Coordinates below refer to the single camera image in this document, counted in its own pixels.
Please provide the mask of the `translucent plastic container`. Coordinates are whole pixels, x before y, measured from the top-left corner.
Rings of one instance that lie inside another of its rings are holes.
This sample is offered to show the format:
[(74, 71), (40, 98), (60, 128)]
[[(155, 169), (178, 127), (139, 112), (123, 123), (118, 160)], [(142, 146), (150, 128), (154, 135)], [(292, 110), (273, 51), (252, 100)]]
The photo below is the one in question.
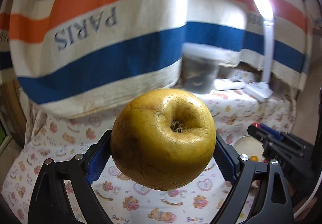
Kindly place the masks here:
[(218, 76), (222, 50), (212, 46), (185, 43), (182, 49), (182, 83), (194, 93), (208, 94)]

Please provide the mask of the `cream round plate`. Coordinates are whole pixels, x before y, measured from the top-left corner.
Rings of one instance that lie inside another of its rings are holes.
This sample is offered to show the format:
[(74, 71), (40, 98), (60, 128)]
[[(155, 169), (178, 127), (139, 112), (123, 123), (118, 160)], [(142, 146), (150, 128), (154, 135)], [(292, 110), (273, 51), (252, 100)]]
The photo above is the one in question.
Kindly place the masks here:
[(251, 156), (256, 155), (259, 159), (259, 162), (264, 162), (265, 158), (262, 156), (264, 149), (262, 147), (262, 143), (251, 136), (243, 136), (238, 139), (234, 148), (236, 151), (241, 154), (248, 155), (249, 158)]

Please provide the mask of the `white desk lamp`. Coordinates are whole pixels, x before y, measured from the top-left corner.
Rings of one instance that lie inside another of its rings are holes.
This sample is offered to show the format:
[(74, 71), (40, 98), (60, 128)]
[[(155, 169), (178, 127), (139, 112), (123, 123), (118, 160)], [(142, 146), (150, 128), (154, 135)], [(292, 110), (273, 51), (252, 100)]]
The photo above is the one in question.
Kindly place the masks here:
[(245, 87), (245, 92), (255, 97), (260, 102), (266, 102), (272, 96), (273, 91), (269, 83), (274, 55), (275, 20), (273, 7), (270, 0), (253, 0), (262, 17), (264, 31), (264, 64), (262, 67), (261, 81), (253, 82)]

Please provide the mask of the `striped Paris towel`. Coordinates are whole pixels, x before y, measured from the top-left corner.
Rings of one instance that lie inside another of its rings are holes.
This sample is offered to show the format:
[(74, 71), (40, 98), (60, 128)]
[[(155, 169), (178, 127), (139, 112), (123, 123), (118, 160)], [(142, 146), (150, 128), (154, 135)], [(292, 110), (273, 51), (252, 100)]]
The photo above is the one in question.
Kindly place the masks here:
[(186, 43), (261, 70), (251, 16), (253, 0), (3, 0), (1, 83), (17, 79), (43, 111), (73, 118), (173, 86)]

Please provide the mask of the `red cherry tomato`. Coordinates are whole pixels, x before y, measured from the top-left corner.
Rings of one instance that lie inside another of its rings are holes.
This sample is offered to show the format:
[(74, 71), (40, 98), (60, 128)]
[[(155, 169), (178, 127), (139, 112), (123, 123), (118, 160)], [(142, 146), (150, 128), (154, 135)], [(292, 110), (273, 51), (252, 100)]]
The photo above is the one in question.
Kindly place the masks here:
[(261, 125), (259, 123), (253, 123), (252, 125), (257, 127), (257, 128), (261, 128)]

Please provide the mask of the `large yellow apple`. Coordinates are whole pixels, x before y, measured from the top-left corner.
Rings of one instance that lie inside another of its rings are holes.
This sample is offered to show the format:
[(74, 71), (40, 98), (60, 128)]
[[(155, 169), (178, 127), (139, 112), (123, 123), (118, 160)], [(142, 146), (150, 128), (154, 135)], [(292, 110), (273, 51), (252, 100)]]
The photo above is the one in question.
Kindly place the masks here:
[(179, 89), (156, 89), (126, 104), (111, 133), (111, 156), (128, 178), (147, 188), (181, 188), (206, 168), (216, 145), (203, 101)]

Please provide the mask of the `wooden headboard panel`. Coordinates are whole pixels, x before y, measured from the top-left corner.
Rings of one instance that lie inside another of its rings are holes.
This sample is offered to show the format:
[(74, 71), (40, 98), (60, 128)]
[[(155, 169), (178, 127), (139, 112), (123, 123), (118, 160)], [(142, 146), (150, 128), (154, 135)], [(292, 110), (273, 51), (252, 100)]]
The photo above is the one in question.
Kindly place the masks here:
[(315, 18), (310, 17), (312, 42), (311, 59), (303, 91), (293, 102), (292, 112), (289, 114), (288, 131), (301, 139), (314, 143), (319, 123), (319, 92), (321, 87), (321, 29), (315, 28)]

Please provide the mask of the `white remote control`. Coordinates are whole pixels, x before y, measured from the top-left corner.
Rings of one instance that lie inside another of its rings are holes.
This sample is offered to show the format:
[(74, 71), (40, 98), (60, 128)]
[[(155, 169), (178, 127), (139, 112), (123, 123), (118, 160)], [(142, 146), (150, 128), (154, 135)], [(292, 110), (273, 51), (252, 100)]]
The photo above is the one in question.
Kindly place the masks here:
[(218, 91), (243, 89), (246, 85), (244, 81), (237, 78), (215, 79), (214, 89)]

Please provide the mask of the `small yellow-orange kumquat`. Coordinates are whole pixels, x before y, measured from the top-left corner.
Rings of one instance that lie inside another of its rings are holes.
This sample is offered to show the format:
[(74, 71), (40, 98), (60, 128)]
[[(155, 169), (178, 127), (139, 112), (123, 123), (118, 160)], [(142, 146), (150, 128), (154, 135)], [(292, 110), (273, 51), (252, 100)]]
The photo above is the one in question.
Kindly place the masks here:
[(254, 162), (258, 162), (259, 161), (259, 159), (258, 159), (258, 157), (256, 155), (251, 156), (250, 160), (251, 161), (254, 161)]

